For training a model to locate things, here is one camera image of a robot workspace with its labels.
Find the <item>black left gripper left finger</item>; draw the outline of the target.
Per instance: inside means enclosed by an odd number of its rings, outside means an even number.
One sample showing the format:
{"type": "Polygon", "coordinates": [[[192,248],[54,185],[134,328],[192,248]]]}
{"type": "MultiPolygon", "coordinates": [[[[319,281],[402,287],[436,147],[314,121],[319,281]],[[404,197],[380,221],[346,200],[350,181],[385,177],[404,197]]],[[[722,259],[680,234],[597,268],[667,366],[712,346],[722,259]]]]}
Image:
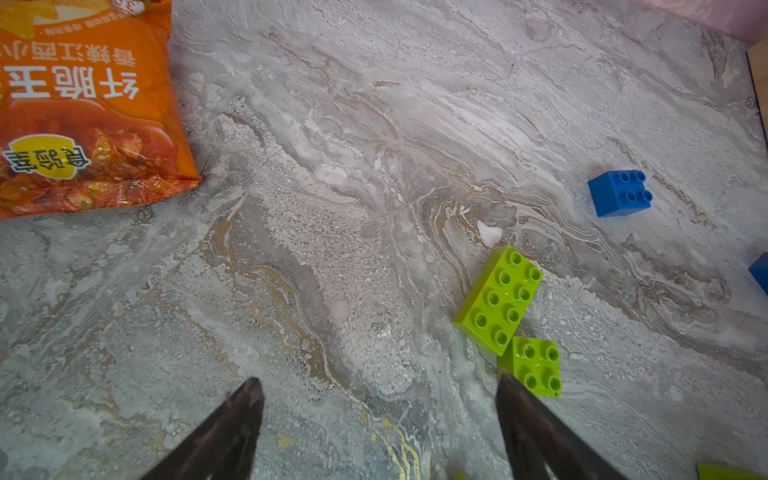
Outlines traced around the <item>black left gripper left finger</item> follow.
{"type": "Polygon", "coordinates": [[[258,378],[246,380],[145,479],[248,479],[262,424],[265,396],[258,378]]]}

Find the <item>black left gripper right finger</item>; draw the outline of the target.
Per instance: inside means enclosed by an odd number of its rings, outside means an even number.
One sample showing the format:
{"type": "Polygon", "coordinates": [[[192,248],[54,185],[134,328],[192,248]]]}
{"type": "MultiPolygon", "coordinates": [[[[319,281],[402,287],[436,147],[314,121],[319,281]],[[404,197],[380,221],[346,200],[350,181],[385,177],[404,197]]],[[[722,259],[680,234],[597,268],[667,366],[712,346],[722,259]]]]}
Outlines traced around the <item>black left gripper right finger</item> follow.
{"type": "Polygon", "coordinates": [[[503,374],[495,396],[515,479],[623,479],[519,380],[503,374]]]}

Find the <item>green 2x2 lego brick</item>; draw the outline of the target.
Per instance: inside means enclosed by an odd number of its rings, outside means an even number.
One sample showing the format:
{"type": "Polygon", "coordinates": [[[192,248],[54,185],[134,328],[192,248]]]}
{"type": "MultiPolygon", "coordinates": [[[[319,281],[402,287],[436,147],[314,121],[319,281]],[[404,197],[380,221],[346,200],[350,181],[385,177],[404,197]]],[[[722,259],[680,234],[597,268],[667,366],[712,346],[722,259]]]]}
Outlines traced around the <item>green 2x2 lego brick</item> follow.
{"type": "Polygon", "coordinates": [[[514,337],[498,359],[498,376],[512,375],[536,396],[559,397],[563,389],[559,361],[555,341],[514,337]]]}
{"type": "Polygon", "coordinates": [[[727,464],[699,463],[699,480],[767,480],[765,475],[727,464]]]}

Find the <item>green 2x4 lego brick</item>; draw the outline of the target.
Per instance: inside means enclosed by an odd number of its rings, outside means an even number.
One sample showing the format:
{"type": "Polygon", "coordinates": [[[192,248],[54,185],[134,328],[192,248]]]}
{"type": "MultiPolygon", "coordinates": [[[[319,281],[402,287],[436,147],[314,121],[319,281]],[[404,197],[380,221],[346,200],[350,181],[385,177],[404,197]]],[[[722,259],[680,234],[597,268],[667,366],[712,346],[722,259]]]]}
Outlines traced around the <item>green 2x4 lego brick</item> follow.
{"type": "Polygon", "coordinates": [[[486,352],[502,356],[542,279],[542,271],[513,247],[494,250],[454,316],[454,326],[486,352]]]}

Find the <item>blue 2x2 lego brick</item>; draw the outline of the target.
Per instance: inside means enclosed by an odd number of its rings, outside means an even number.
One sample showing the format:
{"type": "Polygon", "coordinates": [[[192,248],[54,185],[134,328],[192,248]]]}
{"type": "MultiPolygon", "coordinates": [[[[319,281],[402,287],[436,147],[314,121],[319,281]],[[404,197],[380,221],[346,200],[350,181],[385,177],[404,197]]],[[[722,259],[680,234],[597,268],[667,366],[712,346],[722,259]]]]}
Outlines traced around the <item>blue 2x2 lego brick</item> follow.
{"type": "Polygon", "coordinates": [[[645,188],[646,175],[639,170],[608,171],[588,181],[599,218],[628,216],[649,209],[653,194],[645,188]]]}

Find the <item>blue lego brick assembly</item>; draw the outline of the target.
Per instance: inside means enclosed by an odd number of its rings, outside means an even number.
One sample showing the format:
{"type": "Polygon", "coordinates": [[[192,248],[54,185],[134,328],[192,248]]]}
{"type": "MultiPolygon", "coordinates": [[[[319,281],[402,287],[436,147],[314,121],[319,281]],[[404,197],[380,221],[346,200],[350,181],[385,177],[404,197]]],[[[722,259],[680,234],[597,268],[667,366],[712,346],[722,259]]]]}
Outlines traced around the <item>blue lego brick assembly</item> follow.
{"type": "Polygon", "coordinates": [[[762,253],[748,268],[765,294],[768,294],[768,253],[762,253]]]}

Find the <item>orange snack bag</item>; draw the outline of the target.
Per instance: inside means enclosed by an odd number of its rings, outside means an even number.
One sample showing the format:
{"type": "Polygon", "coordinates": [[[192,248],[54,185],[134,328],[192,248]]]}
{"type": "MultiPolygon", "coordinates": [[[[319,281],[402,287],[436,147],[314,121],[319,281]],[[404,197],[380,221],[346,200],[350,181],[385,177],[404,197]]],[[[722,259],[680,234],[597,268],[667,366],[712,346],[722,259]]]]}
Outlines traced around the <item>orange snack bag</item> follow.
{"type": "Polygon", "coordinates": [[[198,186],[168,1],[1,5],[1,215],[142,205],[198,186]]]}

